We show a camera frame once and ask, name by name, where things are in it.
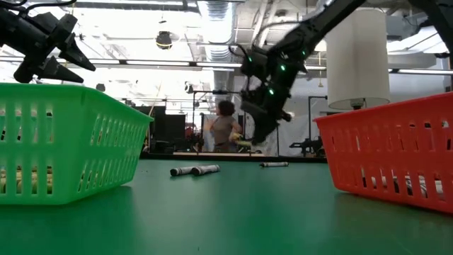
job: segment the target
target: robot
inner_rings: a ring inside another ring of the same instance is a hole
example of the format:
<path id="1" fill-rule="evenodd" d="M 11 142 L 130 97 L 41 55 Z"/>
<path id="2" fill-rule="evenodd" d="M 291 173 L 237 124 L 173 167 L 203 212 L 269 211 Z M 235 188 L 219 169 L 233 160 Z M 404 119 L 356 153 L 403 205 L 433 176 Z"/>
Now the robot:
<path id="1" fill-rule="evenodd" d="M 76 0 L 57 4 L 36 4 L 21 7 L 27 0 L 11 4 L 0 0 L 0 46 L 8 45 L 22 52 L 25 57 L 14 74 L 14 78 L 28 83 L 33 75 L 38 78 L 62 79 L 82 82 L 83 79 L 60 65 L 54 57 L 47 58 L 54 48 L 61 50 L 60 57 L 94 71 L 96 68 L 77 47 L 72 33 L 77 19 L 66 14 L 58 21 L 52 14 L 45 13 L 33 18 L 28 12 L 40 6 L 64 6 Z M 366 0 L 333 0 L 323 6 L 321 11 L 303 21 L 286 23 L 299 24 L 269 50 L 252 45 L 245 50 L 242 74 L 248 78 L 257 77 L 261 85 L 249 89 L 246 84 L 241 92 L 241 108 L 255 120 L 252 144 L 264 142 L 266 137 L 278 126 L 278 120 L 291 120 L 291 115 L 283 111 L 286 100 L 298 72 L 308 72 L 305 60 L 313 53 L 316 45 L 326 34 L 347 18 Z M 415 7 L 428 15 L 428 22 L 435 26 L 449 52 L 453 52 L 453 0 L 409 0 Z M 259 31 L 256 38 L 270 26 Z"/>

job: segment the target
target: green basket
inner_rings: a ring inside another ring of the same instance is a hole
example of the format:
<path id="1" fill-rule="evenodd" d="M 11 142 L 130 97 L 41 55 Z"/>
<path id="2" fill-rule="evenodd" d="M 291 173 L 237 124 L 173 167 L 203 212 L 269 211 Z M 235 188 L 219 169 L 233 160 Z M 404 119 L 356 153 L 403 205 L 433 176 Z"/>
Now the green basket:
<path id="1" fill-rule="evenodd" d="M 0 84 L 0 204 L 64 204 L 131 181 L 152 120 L 82 86 Z"/>

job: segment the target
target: table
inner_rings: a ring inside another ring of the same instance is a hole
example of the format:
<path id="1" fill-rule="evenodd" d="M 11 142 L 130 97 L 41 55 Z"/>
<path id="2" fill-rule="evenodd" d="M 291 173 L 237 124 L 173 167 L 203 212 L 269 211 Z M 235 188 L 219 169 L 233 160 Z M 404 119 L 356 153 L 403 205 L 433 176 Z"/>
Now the table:
<path id="1" fill-rule="evenodd" d="M 220 173 L 171 178 L 175 166 Z M 337 191 L 326 164 L 141 161 L 68 205 L 1 206 L 2 254 L 453 254 L 453 217 Z"/>

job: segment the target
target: person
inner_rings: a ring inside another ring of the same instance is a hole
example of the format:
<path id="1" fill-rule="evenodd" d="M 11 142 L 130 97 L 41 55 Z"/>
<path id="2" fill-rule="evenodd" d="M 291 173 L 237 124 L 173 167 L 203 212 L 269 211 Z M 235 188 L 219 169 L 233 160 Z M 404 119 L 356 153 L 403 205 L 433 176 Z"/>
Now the person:
<path id="1" fill-rule="evenodd" d="M 214 137 L 214 152 L 235 152 L 236 144 L 232 142 L 232 135 L 241 132 L 242 127 L 233 118 L 234 104 L 230 101 L 221 101 L 217 104 L 217 118 L 207 121 L 205 130 L 210 131 Z"/>

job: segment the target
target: dark hair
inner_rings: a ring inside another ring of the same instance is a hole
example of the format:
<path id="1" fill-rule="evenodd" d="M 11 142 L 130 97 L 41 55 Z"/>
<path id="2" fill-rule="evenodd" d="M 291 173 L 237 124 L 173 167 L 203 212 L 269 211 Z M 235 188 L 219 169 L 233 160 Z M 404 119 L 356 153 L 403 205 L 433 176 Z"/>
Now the dark hair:
<path id="1" fill-rule="evenodd" d="M 222 116 L 231 116 L 234 113 L 234 103 L 230 101 L 221 101 L 217 107 Z"/>

